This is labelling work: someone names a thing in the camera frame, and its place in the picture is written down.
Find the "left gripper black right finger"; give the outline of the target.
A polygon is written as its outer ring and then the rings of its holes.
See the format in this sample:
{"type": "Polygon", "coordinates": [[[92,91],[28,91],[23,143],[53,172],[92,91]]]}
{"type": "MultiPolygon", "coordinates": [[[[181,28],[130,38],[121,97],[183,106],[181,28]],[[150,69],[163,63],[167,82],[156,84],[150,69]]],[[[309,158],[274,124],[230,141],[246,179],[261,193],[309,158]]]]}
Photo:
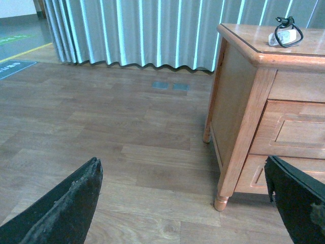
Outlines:
{"type": "Polygon", "coordinates": [[[278,156],[264,166],[268,194],[294,243],[324,243],[324,184],[278,156]]]}

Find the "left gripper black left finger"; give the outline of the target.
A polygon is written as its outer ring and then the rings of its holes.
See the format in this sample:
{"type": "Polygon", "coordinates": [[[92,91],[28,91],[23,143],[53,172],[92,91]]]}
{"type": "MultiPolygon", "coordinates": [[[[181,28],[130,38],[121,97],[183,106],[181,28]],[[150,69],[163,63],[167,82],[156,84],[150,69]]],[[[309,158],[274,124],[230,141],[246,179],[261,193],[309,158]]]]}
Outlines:
{"type": "Polygon", "coordinates": [[[94,157],[2,225],[1,243],[84,243],[102,180],[102,164],[94,157]]]}

